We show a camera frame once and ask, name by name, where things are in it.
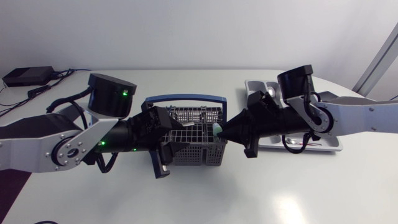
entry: dish rack basket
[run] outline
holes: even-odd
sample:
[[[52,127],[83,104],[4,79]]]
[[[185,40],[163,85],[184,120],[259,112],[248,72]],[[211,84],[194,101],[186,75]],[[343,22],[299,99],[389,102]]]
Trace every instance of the dish rack basket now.
[[[176,166],[220,166],[227,140],[213,136],[213,123],[226,122],[226,98],[201,94],[171,94],[146,98],[148,103],[174,100],[195,100],[221,103],[222,107],[166,107],[169,115],[186,126],[184,130],[171,130],[162,141],[187,142],[190,145],[176,152],[173,163]]]

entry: spoon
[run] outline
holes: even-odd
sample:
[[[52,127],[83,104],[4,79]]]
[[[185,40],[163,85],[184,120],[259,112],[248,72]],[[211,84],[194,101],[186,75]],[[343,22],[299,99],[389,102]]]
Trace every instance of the spoon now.
[[[291,139],[291,138],[286,138],[286,142],[287,142],[287,144],[298,144],[298,145],[303,144],[302,142],[294,141],[294,139]],[[322,144],[319,144],[319,143],[308,143],[307,145],[308,146],[322,146]]]

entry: white tray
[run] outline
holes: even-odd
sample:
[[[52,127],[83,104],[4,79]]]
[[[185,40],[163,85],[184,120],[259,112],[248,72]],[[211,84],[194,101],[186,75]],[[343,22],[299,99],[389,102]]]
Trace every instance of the white tray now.
[[[271,96],[274,96],[275,102],[281,106],[286,107],[287,105],[283,102],[280,87],[277,82],[273,81],[266,81],[266,80],[245,80],[244,84],[246,86],[246,95],[249,96],[250,94],[256,91],[262,91],[265,93],[268,91]],[[291,138],[296,142],[302,142],[304,133],[295,133],[295,134],[288,134],[286,138]],[[321,144],[321,146],[311,146],[311,144]],[[296,144],[288,144],[289,147],[292,149],[300,149],[301,145]],[[285,150],[284,145],[282,144],[282,139],[280,136],[271,136],[266,138],[260,138],[259,140],[259,147],[262,148],[272,148],[272,149],[283,149]],[[308,142],[305,150],[312,150],[312,151],[341,151],[343,150],[343,146],[341,145],[340,140],[338,137],[332,138],[321,138],[319,141],[312,141]]]

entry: white table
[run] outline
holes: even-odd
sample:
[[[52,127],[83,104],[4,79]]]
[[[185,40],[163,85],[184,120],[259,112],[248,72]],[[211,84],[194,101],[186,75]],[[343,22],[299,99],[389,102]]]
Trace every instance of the white table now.
[[[277,70],[95,71],[135,83],[131,116],[148,96],[202,93],[228,100],[228,119],[246,104],[245,79],[276,80]],[[80,72],[0,118],[0,125],[45,113],[53,100],[87,87]],[[316,91],[352,91],[313,78]],[[32,87],[12,88],[0,102],[23,100]],[[65,172],[32,174],[4,223],[398,223],[395,134],[340,137],[337,153],[260,150],[247,159],[229,142],[220,167],[169,166],[155,179],[147,152],[120,154],[102,174],[82,164]]]

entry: cable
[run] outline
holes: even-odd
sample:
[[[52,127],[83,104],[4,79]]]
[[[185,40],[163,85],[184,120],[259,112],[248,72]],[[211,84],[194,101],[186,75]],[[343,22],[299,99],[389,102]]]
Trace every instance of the cable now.
[[[305,90],[306,91],[304,93],[304,101],[303,101],[304,110],[305,110],[305,113],[311,118],[311,120],[315,124],[320,124],[322,122],[321,119],[317,115],[313,114],[311,109],[310,109],[310,103],[311,103],[311,99],[310,98],[311,98],[311,95],[315,95],[315,96],[317,96],[318,102],[321,102],[321,96],[317,92],[311,91],[310,85],[311,85],[311,83],[310,83],[310,80],[309,80],[309,75],[307,75],[307,79],[305,81]],[[282,135],[282,144],[285,146],[286,150],[288,150],[289,152],[294,153],[294,154],[298,154],[298,153],[301,153],[301,152],[303,152],[305,150],[305,148],[306,148],[306,146],[308,144],[308,141],[310,140],[310,138],[312,136],[313,136],[313,130],[311,130],[310,132],[304,134],[304,136],[303,136],[303,146],[300,149],[292,149],[291,147],[288,147],[288,145],[286,144],[286,140],[285,140],[286,136],[285,135]]]
[[[393,98],[391,98],[390,100],[393,100],[393,99],[395,99],[395,98],[397,98],[398,97],[398,95],[396,95],[396,96],[394,96]]]
[[[66,97],[66,98],[61,98],[61,99],[55,100],[54,102],[51,103],[51,105],[49,107],[46,108],[47,113],[53,112],[54,109],[57,106],[59,106],[59,105],[62,105],[64,103],[68,103],[68,102],[71,102],[71,101],[75,101],[75,100],[78,100],[80,98],[85,97],[86,95],[89,95],[92,90],[93,90],[92,87],[89,86],[85,91],[83,91],[81,93],[78,93],[76,95],[69,96],[69,97]]]
[[[37,222],[35,224],[58,224],[58,223],[56,223],[54,221],[41,221],[41,222]]]
[[[90,70],[89,70],[89,69],[68,69],[68,70],[64,70],[64,71],[60,71],[60,72],[53,72],[53,74],[56,74],[57,76],[60,75],[60,74],[62,74],[62,73],[65,73],[65,72],[66,72],[66,74],[65,74],[65,75],[62,75],[61,77],[58,77],[58,78],[59,78],[59,81],[57,81],[57,82],[55,82],[54,84],[50,85],[50,86],[49,86],[48,88],[46,88],[45,90],[39,91],[39,92],[35,93],[34,95],[32,95],[31,97],[29,97],[29,98],[27,98],[27,99],[25,99],[25,100],[22,100],[22,101],[20,101],[20,102],[13,103],[13,104],[10,104],[10,105],[4,105],[4,104],[1,104],[1,103],[0,103],[1,106],[11,106],[11,108],[7,108],[7,109],[4,109],[4,110],[0,111],[0,113],[1,113],[1,114],[0,114],[0,117],[4,116],[5,114],[8,114],[10,111],[12,111],[12,110],[15,109],[15,108],[18,108],[18,107],[20,107],[20,106],[25,105],[25,104],[26,104],[27,102],[29,102],[30,100],[33,100],[36,96],[39,96],[40,94],[45,93],[46,91],[48,91],[48,90],[51,89],[52,87],[58,85],[58,84],[59,84],[60,82],[62,82],[65,78],[69,77],[70,75],[72,75],[72,74],[75,73],[76,71],[90,71]],[[4,84],[4,81],[3,81],[3,85],[4,85],[4,88],[2,88],[2,89],[0,90],[0,93],[1,93],[1,92],[3,91],[3,89],[5,89],[5,87],[6,87],[6,85]]]
[[[98,168],[100,169],[100,171],[103,174],[106,174],[107,172],[109,172],[112,167],[114,162],[116,161],[116,158],[118,157],[118,152],[112,152],[112,157],[109,160],[108,164],[105,165],[105,161],[104,161],[104,157],[102,156],[102,154],[98,154],[98,157],[96,158],[96,162],[98,165]]]
[[[0,90],[0,93],[3,91],[3,89],[7,88],[6,83],[3,81],[2,85],[4,85],[4,87]]]
[[[85,117],[85,115],[83,113],[82,108],[74,101],[70,101],[69,103],[71,103],[76,108],[76,110],[79,112],[80,117],[81,117],[81,121],[83,122],[83,126],[85,127],[85,129],[87,129],[88,128],[87,120],[86,120],[86,117]]]
[[[286,140],[285,140],[286,136],[282,135],[282,144],[285,146],[286,150],[288,150],[289,152],[293,153],[293,154],[299,154],[302,153],[305,150],[305,147],[307,146],[310,138],[311,138],[311,133],[305,133],[303,136],[303,146],[300,149],[292,149],[291,147],[288,147],[288,145],[286,144]]]

